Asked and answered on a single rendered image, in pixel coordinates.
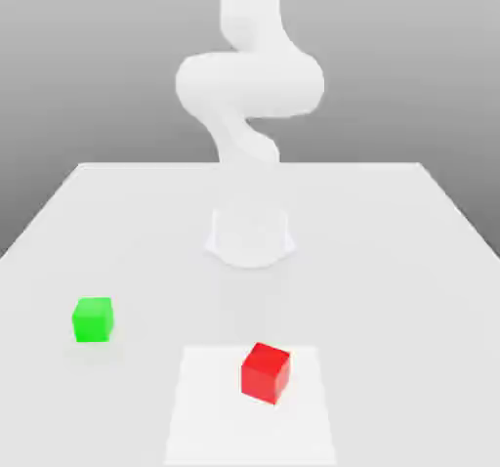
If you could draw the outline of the small red cube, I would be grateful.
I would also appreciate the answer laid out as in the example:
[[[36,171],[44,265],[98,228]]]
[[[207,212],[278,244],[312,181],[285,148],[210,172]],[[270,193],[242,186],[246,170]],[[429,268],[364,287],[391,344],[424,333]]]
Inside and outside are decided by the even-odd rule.
[[[241,365],[241,392],[265,403],[277,404],[288,385],[290,369],[289,352],[258,342]]]

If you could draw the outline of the small green cube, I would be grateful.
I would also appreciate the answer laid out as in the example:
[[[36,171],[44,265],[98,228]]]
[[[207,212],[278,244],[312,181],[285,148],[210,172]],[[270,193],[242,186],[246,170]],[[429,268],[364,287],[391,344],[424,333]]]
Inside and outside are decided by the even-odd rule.
[[[78,343],[108,342],[114,327],[114,312],[109,297],[83,297],[71,317]]]

